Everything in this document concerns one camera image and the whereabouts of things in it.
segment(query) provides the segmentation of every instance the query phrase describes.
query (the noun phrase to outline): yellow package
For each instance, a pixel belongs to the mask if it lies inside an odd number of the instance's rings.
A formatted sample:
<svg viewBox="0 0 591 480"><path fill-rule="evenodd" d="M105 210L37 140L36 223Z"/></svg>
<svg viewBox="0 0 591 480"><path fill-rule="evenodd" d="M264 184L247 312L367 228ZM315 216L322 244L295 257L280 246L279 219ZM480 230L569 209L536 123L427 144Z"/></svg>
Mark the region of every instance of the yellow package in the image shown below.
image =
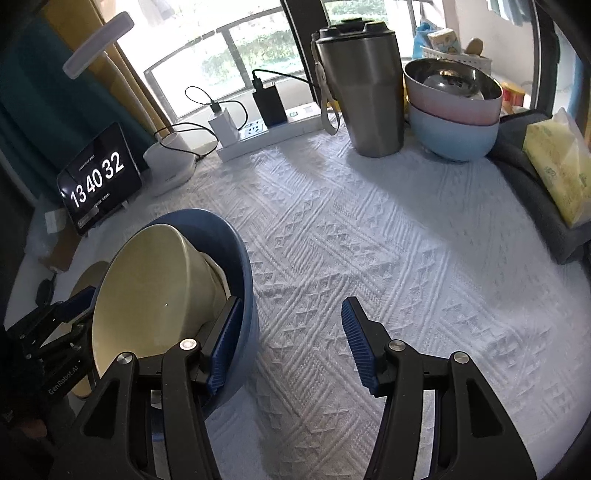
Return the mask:
<svg viewBox="0 0 591 480"><path fill-rule="evenodd" d="M591 220L591 155L564 108L527 127L523 150L565 223L572 228Z"/></svg>

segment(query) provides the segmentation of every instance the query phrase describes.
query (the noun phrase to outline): stainless steel bowl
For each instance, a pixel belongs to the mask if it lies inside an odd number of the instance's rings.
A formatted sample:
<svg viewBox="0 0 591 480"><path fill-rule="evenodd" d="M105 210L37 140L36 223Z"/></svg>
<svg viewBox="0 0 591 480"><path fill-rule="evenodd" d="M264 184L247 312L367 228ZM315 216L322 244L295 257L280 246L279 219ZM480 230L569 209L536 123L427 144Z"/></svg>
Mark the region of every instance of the stainless steel bowl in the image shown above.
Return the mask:
<svg viewBox="0 0 591 480"><path fill-rule="evenodd" d="M475 85L482 97L454 95L424 84L442 71L453 72L454 76ZM465 125L494 125L499 121L503 101L501 85L474 67L452 60L418 59L404 67L404 77L408 100L423 112Z"/></svg>
<svg viewBox="0 0 591 480"><path fill-rule="evenodd" d="M423 85L459 97L483 99L483 95L476 82L473 79L463 77L455 70L439 70L437 73L427 77Z"/></svg>

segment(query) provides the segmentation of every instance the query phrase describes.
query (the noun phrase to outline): teal curtain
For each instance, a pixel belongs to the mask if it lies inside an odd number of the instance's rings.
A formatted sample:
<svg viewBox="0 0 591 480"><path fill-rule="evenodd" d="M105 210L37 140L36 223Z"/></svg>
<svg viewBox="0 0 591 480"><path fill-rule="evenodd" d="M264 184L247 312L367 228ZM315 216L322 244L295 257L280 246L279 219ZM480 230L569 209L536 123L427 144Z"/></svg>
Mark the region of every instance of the teal curtain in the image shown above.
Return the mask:
<svg viewBox="0 0 591 480"><path fill-rule="evenodd" d="M0 63L0 150L39 197L61 202L57 174L101 131L118 122L140 170L150 134L86 71L70 80L72 51L35 18Z"/></svg>

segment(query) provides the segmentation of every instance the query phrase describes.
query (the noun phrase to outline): clock display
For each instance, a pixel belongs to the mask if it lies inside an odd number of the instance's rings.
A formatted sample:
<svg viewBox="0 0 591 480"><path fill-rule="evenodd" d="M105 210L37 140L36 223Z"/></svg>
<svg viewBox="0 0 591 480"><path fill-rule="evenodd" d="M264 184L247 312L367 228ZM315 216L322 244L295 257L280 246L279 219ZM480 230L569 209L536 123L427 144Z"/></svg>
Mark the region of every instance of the clock display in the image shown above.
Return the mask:
<svg viewBox="0 0 591 480"><path fill-rule="evenodd" d="M141 188L141 178L118 124L107 127L58 175L74 226L84 234Z"/></svg>

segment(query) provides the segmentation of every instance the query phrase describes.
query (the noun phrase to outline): light blue bowl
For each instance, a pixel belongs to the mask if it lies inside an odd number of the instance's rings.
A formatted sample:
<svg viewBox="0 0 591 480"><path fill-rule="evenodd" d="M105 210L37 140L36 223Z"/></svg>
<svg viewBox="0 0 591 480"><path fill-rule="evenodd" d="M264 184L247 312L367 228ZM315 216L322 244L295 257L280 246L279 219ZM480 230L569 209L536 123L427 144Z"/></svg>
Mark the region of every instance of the light blue bowl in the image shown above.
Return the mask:
<svg viewBox="0 0 591 480"><path fill-rule="evenodd" d="M499 123L488 127L463 125L408 105L408 119L414 135L432 152L453 161L470 161L491 151L499 132Z"/></svg>

